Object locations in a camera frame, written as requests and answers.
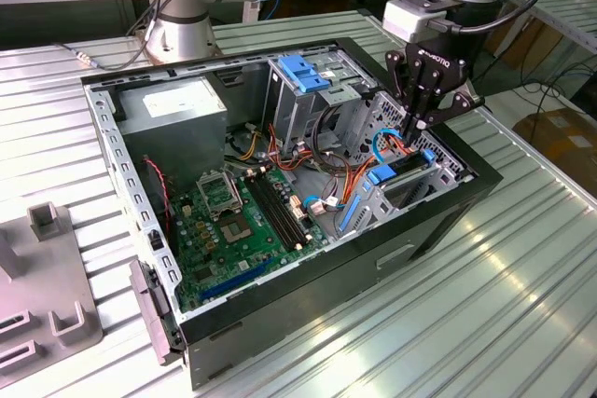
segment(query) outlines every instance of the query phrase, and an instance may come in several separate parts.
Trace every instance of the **ram slot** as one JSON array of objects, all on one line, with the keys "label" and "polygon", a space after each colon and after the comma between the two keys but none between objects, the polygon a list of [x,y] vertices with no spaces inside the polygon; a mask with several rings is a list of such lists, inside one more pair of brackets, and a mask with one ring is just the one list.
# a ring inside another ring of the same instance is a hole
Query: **ram slot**
[{"label": "ram slot", "polygon": [[299,224],[265,178],[251,179],[247,183],[247,188],[286,249],[294,251],[297,249],[297,244],[307,243],[307,238]]}]

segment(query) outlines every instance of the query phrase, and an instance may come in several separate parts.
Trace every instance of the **blue cable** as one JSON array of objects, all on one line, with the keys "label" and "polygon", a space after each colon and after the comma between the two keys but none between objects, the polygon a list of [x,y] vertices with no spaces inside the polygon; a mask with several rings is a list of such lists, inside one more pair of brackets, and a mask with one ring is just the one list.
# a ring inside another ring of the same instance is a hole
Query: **blue cable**
[{"label": "blue cable", "polygon": [[381,163],[383,163],[383,157],[380,154],[380,151],[377,149],[377,139],[382,134],[392,134],[399,140],[402,140],[402,135],[400,134],[400,132],[391,128],[381,128],[373,135],[373,143],[371,144],[371,150],[373,151],[375,158]]},{"label": "blue cable", "polygon": [[268,14],[268,17],[265,18],[264,21],[267,21],[271,16],[273,16],[273,13],[275,13],[276,9],[278,9],[278,5],[280,5],[280,0],[276,0],[276,3],[273,5],[273,9],[270,11],[270,14]]},{"label": "blue cable", "polygon": [[302,206],[306,209],[307,205],[309,205],[309,202],[313,202],[314,200],[321,200],[321,198],[315,195],[308,196],[307,198],[305,198],[305,200],[302,201]]}]

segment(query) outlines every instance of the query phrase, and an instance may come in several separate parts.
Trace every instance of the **label sticker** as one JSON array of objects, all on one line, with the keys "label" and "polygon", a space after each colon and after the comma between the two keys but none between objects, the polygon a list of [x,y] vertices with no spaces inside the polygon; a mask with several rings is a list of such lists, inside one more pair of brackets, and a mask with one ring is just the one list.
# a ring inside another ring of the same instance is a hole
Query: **label sticker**
[{"label": "label sticker", "polygon": [[334,78],[336,77],[331,70],[326,70],[325,72],[320,72],[319,76],[322,78]]},{"label": "label sticker", "polygon": [[557,128],[569,128],[570,123],[564,117],[548,117],[549,121]]},{"label": "label sticker", "polygon": [[568,138],[579,148],[591,148],[592,144],[582,135],[569,135]]},{"label": "label sticker", "polygon": [[214,100],[219,103],[219,99],[205,86],[203,81],[197,81],[177,89],[149,93],[143,99],[143,103],[147,112],[155,118],[197,107],[201,107],[201,111],[205,114],[213,113],[216,112],[216,110],[212,111]]}]

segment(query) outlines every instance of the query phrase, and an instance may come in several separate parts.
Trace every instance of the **pcie slot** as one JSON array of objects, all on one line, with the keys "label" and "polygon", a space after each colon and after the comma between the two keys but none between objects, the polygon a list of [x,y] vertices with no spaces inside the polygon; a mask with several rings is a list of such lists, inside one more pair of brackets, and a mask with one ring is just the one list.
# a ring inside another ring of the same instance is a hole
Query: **pcie slot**
[{"label": "pcie slot", "polygon": [[250,270],[247,270],[246,272],[243,272],[242,274],[237,275],[236,277],[232,277],[231,279],[228,279],[220,284],[217,284],[216,286],[208,289],[207,291],[203,291],[200,294],[199,299],[205,300],[208,298],[215,297],[217,295],[226,293],[226,292],[236,288],[237,286],[242,285],[243,283],[247,283],[248,281],[256,279],[257,277],[259,277],[260,275],[263,275],[265,273],[266,268],[267,268],[268,264],[271,263],[271,261],[272,260],[265,261],[265,262],[261,263],[259,266],[256,266]]},{"label": "pcie slot", "polygon": [[250,179],[246,185],[286,249],[293,251],[297,249],[297,244],[307,243],[299,224],[265,178]]}]

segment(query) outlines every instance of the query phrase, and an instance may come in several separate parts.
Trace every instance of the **white table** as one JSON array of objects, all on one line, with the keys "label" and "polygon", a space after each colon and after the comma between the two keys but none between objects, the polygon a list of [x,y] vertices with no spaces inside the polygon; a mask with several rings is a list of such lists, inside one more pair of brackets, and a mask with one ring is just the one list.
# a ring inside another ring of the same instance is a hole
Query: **white table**
[{"label": "white table", "polygon": [[[355,12],[215,34],[227,53],[351,36],[382,62],[399,47]],[[76,47],[117,63],[137,44]],[[105,334],[0,395],[192,396],[183,365],[158,366],[129,284],[135,249],[78,84],[90,73],[56,48],[0,53],[0,220],[44,200],[69,208]],[[590,396],[597,388],[597,203],[486,111],[450,126],[504,176],[493,193],[432,253],[199,394]]]}]

